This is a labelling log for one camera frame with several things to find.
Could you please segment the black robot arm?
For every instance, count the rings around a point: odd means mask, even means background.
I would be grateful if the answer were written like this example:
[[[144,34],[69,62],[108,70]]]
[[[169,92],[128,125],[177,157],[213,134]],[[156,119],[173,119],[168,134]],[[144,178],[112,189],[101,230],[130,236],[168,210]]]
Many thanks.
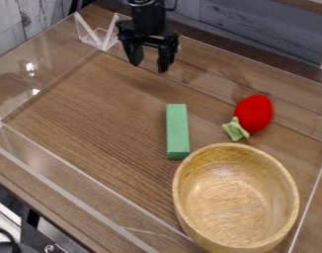
[[[138,66],[144,59],[142,46],[158,51],[158,73],[164,73],[173,63],[178,47],[178,33],[165,23],[165,12],[172,12],[176,5],[165,7],[164,0],[128,0],[130,20],[116,22],[117,38],[128,60]]]

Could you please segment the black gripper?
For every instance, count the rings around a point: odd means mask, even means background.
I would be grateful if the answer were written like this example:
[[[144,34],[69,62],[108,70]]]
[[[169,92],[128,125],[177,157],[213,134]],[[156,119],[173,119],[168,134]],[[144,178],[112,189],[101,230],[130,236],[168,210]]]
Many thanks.
[[[142,45],[158,49],[158,73],[164,73],[173,63],[177,52],[177,33],[166,26],[165,13],[176,5],[166,7],[164,0],[126,0],[130,7],[130,20],[117,21],[118,41],[132,65],[144,58]]]

